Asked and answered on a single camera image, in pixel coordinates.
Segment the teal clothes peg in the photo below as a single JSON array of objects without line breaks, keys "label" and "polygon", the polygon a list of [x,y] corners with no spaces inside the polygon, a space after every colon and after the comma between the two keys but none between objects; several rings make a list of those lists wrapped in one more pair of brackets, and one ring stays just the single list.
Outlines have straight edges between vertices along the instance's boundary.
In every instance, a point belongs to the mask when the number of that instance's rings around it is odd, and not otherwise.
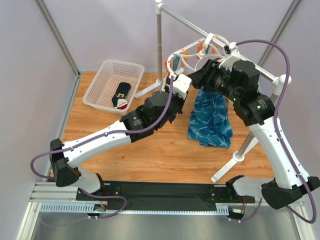
[{"label": "teal clothes peg", "polygon": [[175,55],[172,58],[172,70],[175,72],[179,66],[180,63],[180,57],[178,55]]}]

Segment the white round clip hanger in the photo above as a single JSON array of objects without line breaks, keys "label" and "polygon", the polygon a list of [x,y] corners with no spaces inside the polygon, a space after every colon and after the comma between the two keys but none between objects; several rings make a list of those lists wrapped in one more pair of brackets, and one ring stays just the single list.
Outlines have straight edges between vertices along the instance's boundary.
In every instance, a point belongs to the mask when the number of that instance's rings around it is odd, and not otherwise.
[{"label": "white round clip hanger", "polygon": [[[214,61],[221,62],[223,58],[226,57],[224,46],[228,45],[230,42],[221,35],[209,34],[212,37],[212,41],[209,42],[208,38],[200,38],[184,48],[181,48],[173,52],[167,61],[171,61],[170,74],[180,74],[183,71],[195,72],[207,59],[213,59]],[[172,70],[172,58],[178,55],[180,57],[179,65],[176,71]]]}]

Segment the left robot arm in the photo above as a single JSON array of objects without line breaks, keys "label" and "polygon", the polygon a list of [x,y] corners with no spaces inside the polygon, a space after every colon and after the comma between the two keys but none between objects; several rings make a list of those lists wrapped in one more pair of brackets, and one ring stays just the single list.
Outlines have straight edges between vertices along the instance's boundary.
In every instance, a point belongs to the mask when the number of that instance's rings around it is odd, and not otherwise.
[{"label": "left robot arm", "polygon": [[49,158],[55,185],[73,186],[89,194],[106,196],[102,177],[81,168],[81,164],[110,149],[149,137],[167,122],[172,123],[177,114],[182,114],[187,95],[177,90],[156,91],[136,110],[102,130],[73,141],[52,140]]}]

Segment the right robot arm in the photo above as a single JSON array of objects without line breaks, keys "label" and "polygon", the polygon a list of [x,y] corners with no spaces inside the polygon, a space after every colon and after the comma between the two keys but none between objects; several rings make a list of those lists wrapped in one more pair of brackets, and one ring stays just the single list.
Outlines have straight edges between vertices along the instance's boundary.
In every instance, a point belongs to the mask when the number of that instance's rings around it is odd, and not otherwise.
[{"label": "right robot arm", "polygon": [[249,178],[243,175],[226,182],[238,196],[263,198],[278,210],[302,198],[320,186],[320,179],[310,176],[299,164],[282,131],[279,119],[274,118],[275,105],[258,91],[260,73],[253,62],[236,61],[226,75],[216,61],[209,59],[204,66],[189,74],[192,86],[207,92],[218,92],[233,102],[236,115],[249,127],[262,146],[274,172],[274,178]]}]

